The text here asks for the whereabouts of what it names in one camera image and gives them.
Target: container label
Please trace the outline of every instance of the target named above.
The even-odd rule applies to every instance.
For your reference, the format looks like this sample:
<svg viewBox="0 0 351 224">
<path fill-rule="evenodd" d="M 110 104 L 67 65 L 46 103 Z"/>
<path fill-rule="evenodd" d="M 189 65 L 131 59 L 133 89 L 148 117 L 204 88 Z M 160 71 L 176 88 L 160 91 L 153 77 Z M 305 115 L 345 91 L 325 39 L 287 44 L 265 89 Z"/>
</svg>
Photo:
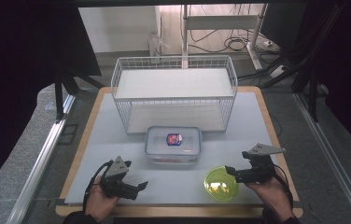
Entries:
<svg viewBox="0 0 351 224">
<path fill-rule="evenodd" d="M 179 133 L 169 133 L 167 134 L 167 146 L 180 146 L 182 143 L 182 136 Z"/>
</svg>

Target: yellow-green plastic bowl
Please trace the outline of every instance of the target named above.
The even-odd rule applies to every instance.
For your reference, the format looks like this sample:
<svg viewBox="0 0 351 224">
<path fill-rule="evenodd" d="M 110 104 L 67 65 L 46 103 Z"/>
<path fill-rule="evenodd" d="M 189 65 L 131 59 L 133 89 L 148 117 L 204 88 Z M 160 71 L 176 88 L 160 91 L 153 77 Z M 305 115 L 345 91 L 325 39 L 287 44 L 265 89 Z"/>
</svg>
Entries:
<svg viewBox="0 0 351 224">
<path fill-rule="evenodd" d="M 207 173 L 204 188 L 218 201 L 231 200 L 239 192 L 239 184 L 234 176 L 226 173 L 225 166 L 213 168 Z"/>
</svg>

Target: table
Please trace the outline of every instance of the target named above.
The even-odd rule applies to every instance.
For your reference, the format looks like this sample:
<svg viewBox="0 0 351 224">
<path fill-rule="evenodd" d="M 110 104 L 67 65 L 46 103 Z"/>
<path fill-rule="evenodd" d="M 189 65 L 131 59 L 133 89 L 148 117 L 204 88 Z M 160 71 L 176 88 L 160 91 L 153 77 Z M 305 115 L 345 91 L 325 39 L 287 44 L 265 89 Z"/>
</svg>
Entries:
<svg viewBox="0 0 351 224">
<path fill-rule="evenodd" d="M 272 145 L 274 147 L 280 147 L 277 136 L 274 131 L 274 126 L 271 122 L 269 112 L 264 103 L 260 89 L 256 87 L 239 87 L 239 92 L 254 92 L 258 104 L 260 106 L 260 111 L 263 116 L 266 128 L 270 135 Z M 70 190 L 71 184 L 77 174 L 78 167 L 81 163 L 82 157 L 84 155 L 85 149 L 88 145 L 88 141 L 91 135 L 91 130 L 93 128 L 94 122 L 97 118 L 98 110 L 100 104 L 106 93 L 110 93 L 110 88 L 102 88 L 97 96 L 97 99 L 94 103 L 91 115 L 89 117 L 88 123 L 86 125 L 85 131 L 82 135 L 79 147 L 77 149 L 76 156 L 74 158 L 73 164 L 70 168 L 68 177 L 63 186 L 62 193 L 60 195 L 60 200 L 65 199 Z M 283 154 L 276 155 L 279 165 L 285 170 L 288 181 L 290 185 L 291 192 L 294 196 L 295 204 L 298 204 L 299 197 L 295 190 L 294 184 L 292 182 L 291 175 L 289 173 L 287 163 Z M 56 213 L 60 216 L 67 216 L 69 213 L 74 211 L 81 210 L 81 206 L 73 205 L 57 205 Z M 248 206 L 248 205 L 231 205 L 227 204 L 226 206 L 219 204 L 218 206 L 161 206 L 161 205 L 133 205 L 133 204 L 119 204 L 114 212 L 114 217 L 260 217 L 262 207 L 260 206 Z M 297 217 L 302 216 L 302 209 L 299 207 L 294 208 L 294 213 Z"/>
</svg>

